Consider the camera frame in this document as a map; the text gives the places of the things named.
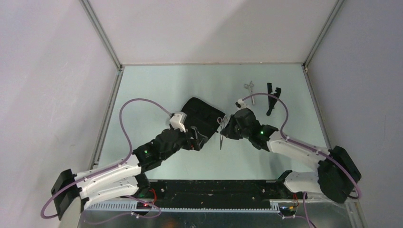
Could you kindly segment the black zip tool case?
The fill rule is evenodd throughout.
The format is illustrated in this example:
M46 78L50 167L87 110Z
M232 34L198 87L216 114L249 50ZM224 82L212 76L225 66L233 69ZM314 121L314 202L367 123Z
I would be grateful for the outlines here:
M225 116L223 111L197 97L190 98L184 104L181 111L187 115L185 120L186 126L195 126L200 133L210 137L217 132L219 128L217 119Z

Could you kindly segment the silver thinning scissors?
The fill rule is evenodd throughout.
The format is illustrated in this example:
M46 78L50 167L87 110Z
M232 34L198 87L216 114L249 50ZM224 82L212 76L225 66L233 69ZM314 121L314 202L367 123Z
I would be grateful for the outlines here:
M244 84L244 88L247 89L249 92L249 98L251 100L252 105L255 105L254 96L252 96L253 87L254 87L253 81L250 81L248 84Z

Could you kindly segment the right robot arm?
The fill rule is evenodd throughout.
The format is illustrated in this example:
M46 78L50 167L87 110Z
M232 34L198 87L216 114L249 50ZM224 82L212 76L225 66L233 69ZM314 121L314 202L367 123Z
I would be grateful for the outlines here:
M362 178L344 148L335 146L329 149L291 139L274 126L260 124L248 108L231 115L220 134L232 140L247 139L258 150L295 159L310 169L308 172L282 174L282 182L277 184L276 191L284 199L296 192L311 192L344 203Z

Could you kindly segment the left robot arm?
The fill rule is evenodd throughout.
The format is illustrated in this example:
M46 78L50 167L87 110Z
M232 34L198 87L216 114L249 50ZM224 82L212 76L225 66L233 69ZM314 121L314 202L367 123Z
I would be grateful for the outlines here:
M200 151L224 119L223 113L209 117L173 113L168 129L136 149L130 146L130 153L121 160L76 174L70 169L61 172L51 189L55 216L62 219L76 198L80 199L80 210L83 211L112 198L148 196L151 184L145 173L159 167L181 149Z

